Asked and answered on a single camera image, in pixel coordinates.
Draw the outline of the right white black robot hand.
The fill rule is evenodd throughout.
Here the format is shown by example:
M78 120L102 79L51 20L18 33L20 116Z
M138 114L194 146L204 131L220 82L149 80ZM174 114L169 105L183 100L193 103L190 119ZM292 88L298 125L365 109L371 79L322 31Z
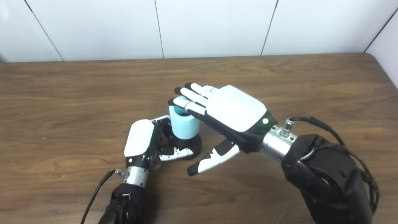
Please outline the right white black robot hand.
M265 136L277 125L277 120L262 102L232 85L216 88L186 83L184 87L175 88L175 94L178 97L168 101L170 106L183 109L225 137L200 161L187 168L190 177L240 152L259 152Z

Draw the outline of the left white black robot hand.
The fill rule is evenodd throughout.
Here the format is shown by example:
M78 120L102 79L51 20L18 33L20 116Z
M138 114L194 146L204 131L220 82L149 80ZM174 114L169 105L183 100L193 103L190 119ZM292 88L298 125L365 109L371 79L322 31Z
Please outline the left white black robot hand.
M124 149L126 168L154 170L162 161L191 160L201 152L198 134L190 139L178 138L172 131L169 115L142 119L131 125Z

